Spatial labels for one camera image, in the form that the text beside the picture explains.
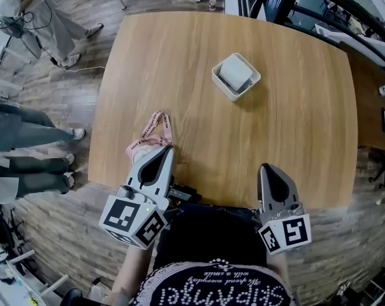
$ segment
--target black and white marker cube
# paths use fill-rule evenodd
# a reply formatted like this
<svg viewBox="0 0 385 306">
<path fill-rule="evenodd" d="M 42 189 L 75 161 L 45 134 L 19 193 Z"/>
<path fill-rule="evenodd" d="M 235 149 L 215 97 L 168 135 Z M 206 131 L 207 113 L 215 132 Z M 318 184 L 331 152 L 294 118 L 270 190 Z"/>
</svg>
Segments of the black and white marker cube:
<svg viewBox="0 0 385 306">
<path fill-rule="evenodd" d="M 258 233 L 270 255 L 312 242 L 308 214 L 268 221 Z"/>
<path fill-rule="evenodd" d="M 120 242 L 148 249 L 167 221 L 156 204 L 110 195 L 99 225 Z"/>
</svg>

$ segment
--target pink strap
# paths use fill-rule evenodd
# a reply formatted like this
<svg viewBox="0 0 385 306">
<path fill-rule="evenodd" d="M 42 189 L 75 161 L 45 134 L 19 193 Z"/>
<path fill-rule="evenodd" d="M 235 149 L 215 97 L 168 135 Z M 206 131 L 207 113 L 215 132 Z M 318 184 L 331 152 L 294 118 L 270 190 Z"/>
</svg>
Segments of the pink strap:
<svg viewBox="0 0 385 306">
<path fill-rule="evenodd" d="M 151 132 L 159 123 L 159 118 L 163 118 L 164 137 L 159 135 L 150 136 Z M 173 135 L 171 133 L 170 118 L 164 112 L 154 112 L 149 120 L 149 123 L 145 127 L 140 140 L 135 140 L 126 149 L 126 154 L 133 160 L 133 155 L 140 147 L 144 145 L 150 145 L 153 149 L 157 149 L 161 146 L 169 145 L 173 142 Z"/>
</svg>

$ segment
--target gray pants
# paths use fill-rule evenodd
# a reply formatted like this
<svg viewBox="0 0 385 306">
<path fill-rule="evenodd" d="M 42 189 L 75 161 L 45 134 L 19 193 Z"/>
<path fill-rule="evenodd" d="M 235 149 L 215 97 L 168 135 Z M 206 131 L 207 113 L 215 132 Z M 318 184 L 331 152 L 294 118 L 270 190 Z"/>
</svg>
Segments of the gray pants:
<svg viewBox="0 0 385 306">
<path fill-rule="evenodd" d="M 0 166 L 0 177 L 18 177 L 17 198 L 27 194 L 44 191 L 69 191 L 68 178 L 63 174 L 68 171 L 69 162 L 65 157 L 39 160 L 35 157 L 16 156 L 10 159 L 10 167 Z"/>
<path fill-rule="evenodd" d="M 42 111 L 0 104 L 0 112 L 21 115 L 22 125 L 13 144 L 13 149 L 43 145 L 60 140 L 67 141 L 74 137 L 72 129 L 69 133 L 55 128 L 51 119 Z"/>
</svg>

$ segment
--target white container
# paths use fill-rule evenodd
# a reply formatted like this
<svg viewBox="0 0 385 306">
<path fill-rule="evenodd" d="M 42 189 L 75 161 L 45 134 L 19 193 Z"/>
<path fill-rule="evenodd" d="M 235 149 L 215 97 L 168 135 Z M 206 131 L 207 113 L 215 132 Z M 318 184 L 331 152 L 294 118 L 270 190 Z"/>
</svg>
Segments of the white container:
<svg viewBox="0 0 385 306">
<path fill-rule="evenodd" d="M 249 78 L 246 84 L 243 85 L 238 91 L 234 90 L 232 87 L 228 85 L 220 76 L 219 72 L 221 70 L 222 64 L 224 61 L 220 62 L 214 68 L 212 68 L 212 80 L 213 82 L 224 92 L 224 94 L 231 101 L 236 101 L 241 96 L 246 94 L 260 79 L 261 74 L 240 54 L 234 53 L 236 57 L 238 57 L 243 63 L 245 63 L 251 70 L 252 76 Z"/>
</svg>

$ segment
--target white cable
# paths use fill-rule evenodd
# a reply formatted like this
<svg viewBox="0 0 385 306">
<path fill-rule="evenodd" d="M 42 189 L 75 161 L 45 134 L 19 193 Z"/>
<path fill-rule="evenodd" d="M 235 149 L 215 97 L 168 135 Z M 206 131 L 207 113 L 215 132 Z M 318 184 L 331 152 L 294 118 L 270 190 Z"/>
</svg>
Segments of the white cable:
<svg viewBox="0 0 385 306">
<path fill-rule="evenodd" d="M 78 69 L 78 70 L 66 70 L 65 71 L 71 71 L 72 73 L 77 73 L 78 71 L 81 71 L 81 70 L 88 70 L 88 69 L 96 69 L 96 68 L 103 68 L 103 69 L 106 69 L 106 67 L 102 67 L 102 66 L 97 66 L 97 67 L 90 67 L 90 68 L 83 68 L 83 69 Z"/>
</svg>

